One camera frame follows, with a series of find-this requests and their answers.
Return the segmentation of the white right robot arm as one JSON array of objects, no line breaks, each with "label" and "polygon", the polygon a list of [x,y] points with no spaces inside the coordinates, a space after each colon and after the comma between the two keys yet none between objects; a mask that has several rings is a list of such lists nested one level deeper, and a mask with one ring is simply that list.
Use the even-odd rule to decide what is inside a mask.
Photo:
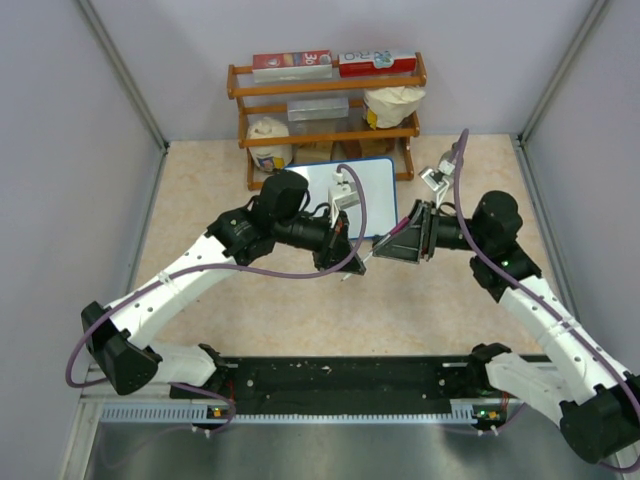
[{"label": "white right robot arm", "polygon": [[615,360],[562,305],[517,242],[516,200],[490,191],[469,219],[416,201],[409,216],[373,243],[378,258],[418,263],[436,250],[473,252],[474,279],[534,337],[553,365],[545,373],[510,348],[473,348],[467,384],[476,394],[509,393],[551,420],[571,449],[597,464],[639,440],[639,377]]}]

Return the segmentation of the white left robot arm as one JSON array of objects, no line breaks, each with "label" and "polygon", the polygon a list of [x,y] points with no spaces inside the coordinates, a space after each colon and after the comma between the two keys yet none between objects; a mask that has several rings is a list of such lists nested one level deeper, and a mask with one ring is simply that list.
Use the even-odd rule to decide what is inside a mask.
[{"label": "white left robot arm", "polygon": [[227,374],[206,345],[155,342],[157,333],[190,303],[236,272],[256,273],[253,262],[278,244],[311,252],[318,278],[334,272],[356,275],[366,268],[349,240],[344,202],[366,206],[355,172],[341,165],[333,173],[323,213],[308,212],[309,182],[285,170],[268,178],[258,194],[211,223],[176,261],[133,293],[106,306],[92,302],[81,313],[81,342],[121,396],[148,384],[182,383],[205,396],[226,387]]}]

